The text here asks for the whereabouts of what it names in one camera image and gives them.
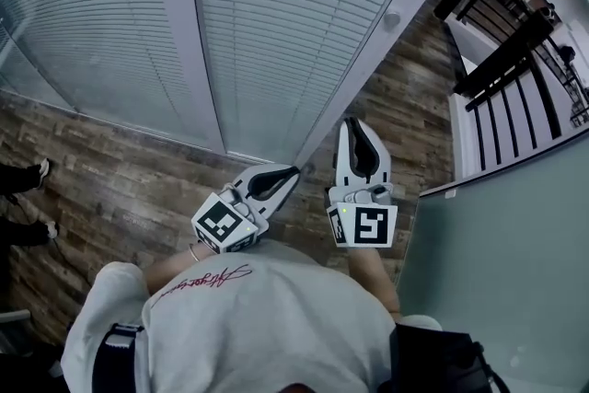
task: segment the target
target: red signature print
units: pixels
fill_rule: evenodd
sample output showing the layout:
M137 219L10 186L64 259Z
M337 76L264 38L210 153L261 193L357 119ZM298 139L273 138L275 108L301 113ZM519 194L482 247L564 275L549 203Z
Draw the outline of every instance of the red signature print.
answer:
M156 303L161 300L164 296L172 294L176 292L176 290L184 290L185 288L192 288L194 286L201 286L205 285L211 288L219 288L223 283L229 280L240 279L241 277L245 277L246 275L250 275L253 270L249 269L249 264L240 265L236 269L229 272L229 268L225 267L221 273L212 274L207 272L201 278L198 279L184 279L178 285L173 286L166 292L164 292L159 298L157 298Z

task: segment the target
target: bracelet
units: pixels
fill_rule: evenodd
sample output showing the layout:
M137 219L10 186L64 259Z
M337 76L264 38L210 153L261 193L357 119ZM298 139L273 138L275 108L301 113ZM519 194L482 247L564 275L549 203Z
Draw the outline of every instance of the bracelet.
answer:
M197 262L200 262L199 258L198 258L198 257L196 257L196 254L194 253L194 250L192 249L192 246L193 246L193 244L189 244L189 245L188 245L188 250L191 252L191 254L192 254L192 258L193 258L194 260L196 260Z

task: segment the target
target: laminate floor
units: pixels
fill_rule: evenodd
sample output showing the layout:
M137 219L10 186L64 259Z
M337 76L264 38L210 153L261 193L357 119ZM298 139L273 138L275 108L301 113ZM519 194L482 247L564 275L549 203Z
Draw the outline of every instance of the laminate floor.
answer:
M392 155L399 216L395 244L383 251L392 278L405 255L420 191L453 178L447 97L454 72L444 31L431 13L435 2L424 4L348 109L376 130ZM186 248L199 204L248 166L23 98L2 94L0 107L0 160L28 166L47 156L53 162L40 190L18 196L24 211L31 220L59 222L61 252L90 280L107 262L145 267ZM345 271L345 254L332 244L323 208L336 129L273 216L270 235ZM2 209L25 221L17 207ZM11 248L8 258L12 280L5 302L30 309L40 338L63 342L84 303L86 283L53 245Z

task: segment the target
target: white t-shirt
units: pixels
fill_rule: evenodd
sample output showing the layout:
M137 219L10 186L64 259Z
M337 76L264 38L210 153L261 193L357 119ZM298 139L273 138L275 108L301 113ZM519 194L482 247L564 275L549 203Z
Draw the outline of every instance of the white t-shirt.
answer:
M395 323L358 283L275 241L195 263L149 297L141 270L98 274L65 344L74 393L91 392L112 323L145 326L154 393L375 391Z

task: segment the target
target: sleeve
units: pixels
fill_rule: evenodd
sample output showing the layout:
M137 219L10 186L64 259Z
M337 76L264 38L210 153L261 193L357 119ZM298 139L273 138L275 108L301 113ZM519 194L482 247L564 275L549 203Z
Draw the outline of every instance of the sleeve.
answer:
M62 369L70 391L91 393L94 359L105 334L114 323L138 324L148 299L139 267L112 262L98 273L65 341Z

